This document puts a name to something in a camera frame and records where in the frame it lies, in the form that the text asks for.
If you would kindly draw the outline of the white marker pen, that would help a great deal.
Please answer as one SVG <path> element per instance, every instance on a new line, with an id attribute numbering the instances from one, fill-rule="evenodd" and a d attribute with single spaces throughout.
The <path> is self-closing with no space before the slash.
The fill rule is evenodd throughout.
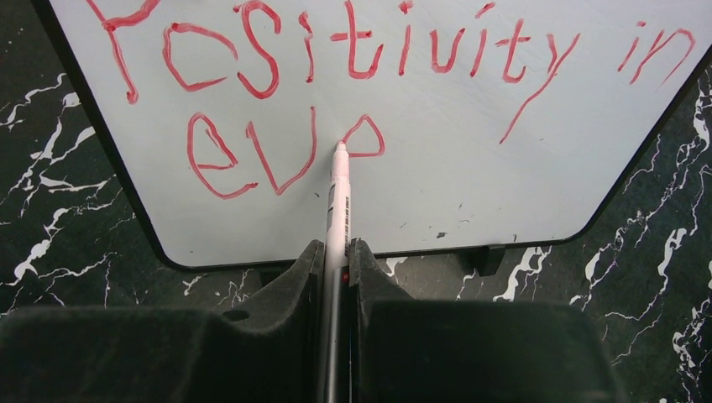
<path id="1" fill-rule="evenodd" d="M 328 195 L 315 402 L 349 401 L 350 198 L 349 153 L 340 141 L 332 157 Z"/>

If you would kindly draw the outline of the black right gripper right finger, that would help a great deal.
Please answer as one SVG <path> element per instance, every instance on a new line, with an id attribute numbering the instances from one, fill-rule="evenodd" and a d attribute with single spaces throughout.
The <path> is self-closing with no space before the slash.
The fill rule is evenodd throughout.
<path id="1" fill-rule="evenodd" d="M 357 402 L 624 402 L 594 324 L 570 306 L 423 300 L 351 244 Z"/>

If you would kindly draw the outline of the small white whiteboard black frame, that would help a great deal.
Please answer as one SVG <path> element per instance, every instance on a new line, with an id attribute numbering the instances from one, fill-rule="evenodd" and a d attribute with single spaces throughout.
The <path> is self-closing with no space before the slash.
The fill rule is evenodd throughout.
<path id="1" fill-rule="evenodd" d="M 156 254 L 294 259 L 348 147 L 377 254 L 589 224 L 711 49 L 708 1 L 36 1 Z"/>

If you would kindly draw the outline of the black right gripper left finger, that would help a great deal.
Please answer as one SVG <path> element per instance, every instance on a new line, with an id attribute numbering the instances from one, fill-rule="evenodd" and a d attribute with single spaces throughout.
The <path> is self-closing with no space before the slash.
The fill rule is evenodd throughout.
<path id="1" fill-rule="evenodd" d="M 4 402 L 310 402 L 325 246 L 231 310 L 27 307 L 1 321 Z"/>

